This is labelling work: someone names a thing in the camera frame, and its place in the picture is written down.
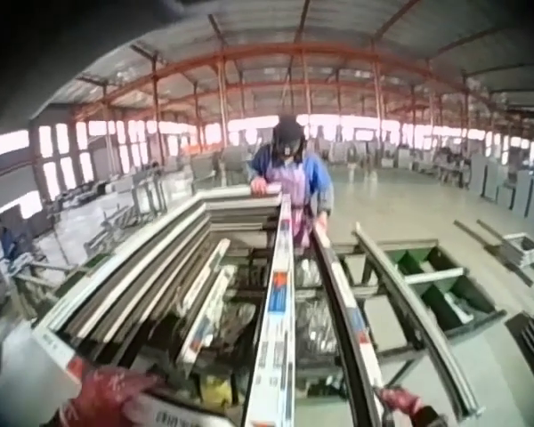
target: gloved hand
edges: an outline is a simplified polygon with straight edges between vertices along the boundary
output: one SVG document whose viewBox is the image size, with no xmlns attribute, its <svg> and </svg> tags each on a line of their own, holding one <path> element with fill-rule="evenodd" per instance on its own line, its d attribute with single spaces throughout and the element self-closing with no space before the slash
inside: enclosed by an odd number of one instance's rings
<svg viewBox="0 0 534 427">
<path fill-rule="evenodd" d="M 328 213 L 321 212 L 317 216 L 316 219 L 317 224 L 319 224 L 319 227 L 322 228 L 322 230 L 326 233 L 328 230 Z"/>
<path fill-rule="evenodd" d="M 267 192 L 267 181 L 262 176 L 256 176 L 251 181 L 252 194 L 265 194 Z"/>
<path fill-rule="evenodd" d="M 380 399 L 391 409 L 398 410 L 405 415 L 413 416 L 424 405 L 415 394 L 400 388 L 382 389 L 378 392 Z"/>
<path fill-rule="evenodd" d="M 122 367 L 101 367 L 87 374 L 79 395 L 59 412 L 64 427 L 127 427 L 133 424 L 122 406 L 159 383 L 156 376 L 137 374 Z"/>
</svg>

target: worker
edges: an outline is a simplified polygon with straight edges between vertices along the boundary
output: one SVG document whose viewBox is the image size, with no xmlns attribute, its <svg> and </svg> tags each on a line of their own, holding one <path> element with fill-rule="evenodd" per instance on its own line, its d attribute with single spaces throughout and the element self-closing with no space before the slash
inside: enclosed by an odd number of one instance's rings
<svg viewBox="0 0 534 427">
<path fill-rule="evenodd" d="M 407 415 L 413 427 L 448 427 L 447 419 L 411 392 L 401 387 L 382 389 L 378 392 L 384 405 L 393 411 Z"/>
<path fill-rule="evenodd" d="M 273 139 L 265 144 L 249 163 L 251 190 L 264 194 L 267 184 L 280 183 L 283 193 L 291 196 L 295 245 L 306 247 L 312 220 L 326 230 L 334 205 L 334 188 L 320 157 L 305 151 L 304 129 L 294 116 L 281 116 L 273 128 Z M 317 197 L 316 217 L 311 200 Z"/>
<path fill-rule="evenodd" d="M 77 397 L 63 405 L 43 427 L 132 427 L 125 404 L 160 383 L 156 376 L 122 367 L 99 367 L 85 375 Z M 414 427 L 448 426 L 443 415 L 402 388 L 382 389 L 379 398 L 391 410 L 407 415 Z"/>
<path fill-rule="evenodd" d="M 12 230 L 2 224 L 0 219 L 0 244 L 4 252 L 4 258 L 9 261 L 14 261 L 18 255 L 18 241 L 14 237 Z"/>
</svg>

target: metal roof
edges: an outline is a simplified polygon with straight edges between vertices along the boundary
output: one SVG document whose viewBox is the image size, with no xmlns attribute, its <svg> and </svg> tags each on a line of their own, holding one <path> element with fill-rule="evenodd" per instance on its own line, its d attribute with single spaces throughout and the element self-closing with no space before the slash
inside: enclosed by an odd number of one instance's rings
<svg viewBox="0 0 534 427">
<path fill-rule="evenodd" d="M 111 104 L 149 114 L 150 79 L 133 82 L 150 74 L 154 56 L 162 108 L 193 116 L 196 91 L 202 119 L 216 120 L 219 52 L 227 59 L 232 117 L 275 114 L 289 105 L 291 94 L 295 108 L 306 110 L 301 52 L 312 112 L 336 110 L 339 98 L 345 114 L 373 114 L 368 59 L 377 52 L 390 114 L 407 112 L 414 86 L 421 109 L 434 91 L 443 95 L 444 114 L 457 117 L 463 95 L 455 93 L 468 87 L 480 94 L 470 96 L 477 118 L 487 121 L 493 102 L 501 116 L 509 110 L 534 118 L 533 35 L 522 17 L 492 0 L 224 0 L 214 15 L 153 31 L 105 55 L 62 87 L 53 102 L 95 105 L 101 85 L 108 84 L 109 94 L 121 91 Z"/>
</svg>

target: gray floor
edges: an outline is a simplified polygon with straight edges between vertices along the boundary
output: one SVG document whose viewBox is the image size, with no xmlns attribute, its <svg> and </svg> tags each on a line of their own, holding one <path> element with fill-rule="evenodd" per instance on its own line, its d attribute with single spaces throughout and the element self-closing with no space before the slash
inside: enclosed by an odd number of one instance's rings
<svg viewBox="0 0 534 427">
<path fill-rule="evenodd" d="M 379 171 L 377 181 L 357 181 L 354 184 L 347 182 L 346 173 L 334 171 L 333 175 L 336 182 L 336 209 L 329 232 L 333 241 L 352 241 L 351 231 L 355 222 L 360 222 L 376 240 L 438 238 L 455 259 L 470 269 L 471 275 L 484 286 L 498 307 L 507 310 L 509 315 L 534 311 L 534 286 L 528 288 L 524 285 L 486 254 L 477 242 L 452 224 L 458 219 L 474 225 L 477 219 L 483 219 L 502 232 L 526 231 L 534 237 L 534 230 L 528 230 L 524 221 L 496 205 L 471 196 L 465 190 L 440 185 L 432 178 L 416 173 Z M 97 224 L 102 220 L 103 210 L 114 209 L 117 203 L 124 204 L 125 198 L 120 195 L 107 196 L 67 212 L 60 226 L 60 241 L 70 262 L 84 260 L 83 243 L 98 231 Z M 52 237 L 43 238 L 40 245 L 51 262 L 62 262 L 57 254 L 59 247 Z M 23 332 L 24 327 L 19 326 L 19 329 Z M 35 344 L 24 338 L 27 335 L 22 332 L 19 331 L 20 338 L 11 335 L 6 342 L 12 352 L 8 351 L 9 356 L 4 361 L 10 369 L 8 375 L 0 376 L 0 396 L 4 396 L 4 388 L 13 390 L 12 395 L 25 396 L 23 404 L 16 404 L 20 411 L 33 407 L 30 411 L 35 413 L 35 419 L 43 421 L 65 399 L 64 393 L 68 393 L 68 396 L 75 390 L 59 375 L 43 375 L 45 370 L 52 369 L 51 366 L 32 366 L 31 372 L 28 371 L 28 360 L 40 359 L 37 353 L 41 349 L 35 348 Z M 504 325 L 494 326 L 482 336 L 459 344 L 455 354 L 478 400 L 486 407 L 480 420 L 467 425 L 534 427 L 534 378 Z M 383 367 L 385 380 L 395 372 L 395 368 Z M 29 377 L 24 382 L 27 386 L 16 383 L 16 378 L 20 376 Z M 58 391 L 62 383 L 65 384 L 62 387 L 64 392 Z M 449 402 L 427 360 L 413 371 L 403 385 L 419 393 L 425 401 L 441 411 L 450 413 Z M 45 403 L 40 398 L 44 395 L 55 397 Z M 15 408 L 9 406 L 9 412 L 14 412 Z M 317 418 L 320 424 L 321 417 L 327 418 L 330 423 L 349 419 L 348 409 L 344 405 L 322 408 L 301 408 L 297 412 L 297 421 L 308 423 L 310 420 L 312 423 Z"/>
</svg>

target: pink apron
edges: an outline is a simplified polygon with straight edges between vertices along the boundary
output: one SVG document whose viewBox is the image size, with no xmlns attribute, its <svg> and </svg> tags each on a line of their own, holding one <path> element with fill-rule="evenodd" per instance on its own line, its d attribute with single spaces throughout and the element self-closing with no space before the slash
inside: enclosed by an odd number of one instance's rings
<svg viewBox="0 0 534 427">
<path fill-rule="evenodd" d="M 291 165 L 273 167 L 271 164 L 265 174 L 265 180 L 267 182 L 280 183 L 283 193 L 290 195 L 293 206 L 295 246 L 308 247 L 309 233 L 312 229 L 312 213 L 308 205 L 307 182 L 303 165 L 293 163 Z"/>
</svg>

